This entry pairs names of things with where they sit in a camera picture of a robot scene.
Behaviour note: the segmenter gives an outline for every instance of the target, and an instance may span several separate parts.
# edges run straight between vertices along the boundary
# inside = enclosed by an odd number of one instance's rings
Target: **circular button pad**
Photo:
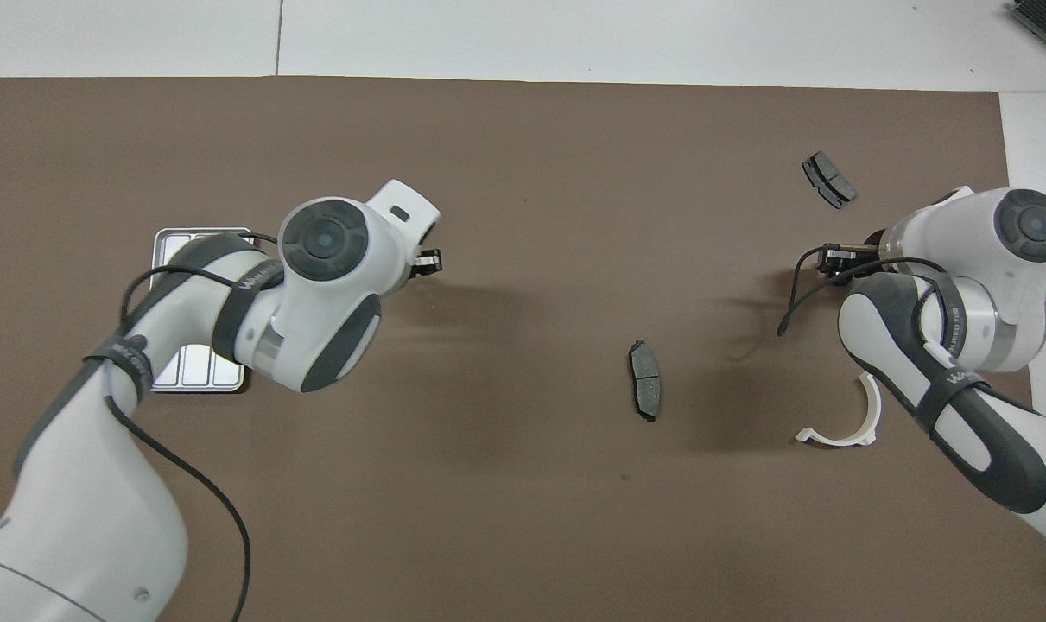
[[[289,221],[280,245],[297,275],[332,281],[361,263],[369,249],[369,229],[361,210],[348,202],[317,202]]]
[[[1046,261],[1046,194],[1009,190],[995,210],[995,231],[1007,251],[1026,261]]]

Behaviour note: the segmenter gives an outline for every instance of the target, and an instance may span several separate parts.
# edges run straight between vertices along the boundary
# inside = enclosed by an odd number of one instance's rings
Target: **brown table surface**
[[[860,198],[818,198],[824,151]],[[18,442],[163,227],[276,232],[389,178],[447,271],[385,300],[345,382],[155,395],[136,420],[235,501],[244,621],[1046,620],[1044,542],[859,369],[789,271],[1005,184],[992,93],[324,77],[0,79],[0,515]],[[801,283],[818,282],[804,271]],[[645,339],[660,420],[634,413]],[[1028,398],[1025,374],[995,378]],[[238,536],[153,456],[190,561],[162,619],[230,617]]]

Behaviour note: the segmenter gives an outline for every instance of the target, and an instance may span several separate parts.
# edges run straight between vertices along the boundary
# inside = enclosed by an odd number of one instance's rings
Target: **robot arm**
[[[923,256],[949,275],[912,267],[914,275],[867,276],[842,304],[838,329],[850,356],[887,386],[962,476],[1046,538],[1046,418],[975,373],[1019,369],[1044,343],[1046,222],[1034,217],[1046,216],[1046,197],[964,190],[882,236],[881,256]],[[1027,240],[1009,243],[1009,221],[1030,233]],[[938,247],[929,233],[942,223],[980,230],[962,251],[962,232],[946,230]],[[927,244],[917,244],[923,231]],[[1019,252],[1019,244],[1044,251]]]
[[[84,362],[18,456],[0,520],[0,621],[154,620],[180,581],[186,532],[166,486],[116,421],[181,346],[298,392],[348,373],[380,298],[440,268],[419,252],[438,211],[392,181],[368,202],[326,197],[286,217],[279,260],[226,233],[195,240]]]

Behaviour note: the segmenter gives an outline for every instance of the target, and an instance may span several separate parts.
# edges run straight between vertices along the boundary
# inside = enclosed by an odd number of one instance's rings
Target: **white curved bracket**
[[[846,436],[846,438],[834,440],[834,438],[826,438],[822,434],[816,433],[814,429],[804,428],[799,431],[799,434],[796,434],[796,440],[818,440],[822,445],[831,445],[831,447],[870,445],[871,442],[874,442],[874,427],[880,422],[880,412],[883,409],[883,402],[880,400],[880,388],[874,385],[874,377],[871,377],[870,373],[863,373],[858,379],[865,387],[865,393],[869,401],[869,410],[867,411],[865,422],[861,424],[861,429],[850,434],[850,436]]]

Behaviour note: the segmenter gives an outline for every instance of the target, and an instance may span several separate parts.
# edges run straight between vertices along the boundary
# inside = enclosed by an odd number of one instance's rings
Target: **brown mat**
[[[803,178],[819,149],[859,189],[844,210]],[[346,382],[139,412],[246,519],[244,620],[1046,620],[1044,542],[892,400],[870,447],[791,440],[862,421],[844,291],[775,337],[800,252],[1005,184],[987,93],[0,79],[0,515],[18,442],[160,228],[275,232],[391,177],[442,210],[447,271],[385,301]],[[190,535],[163,619],[229,617],[233,524],[153,463]]]

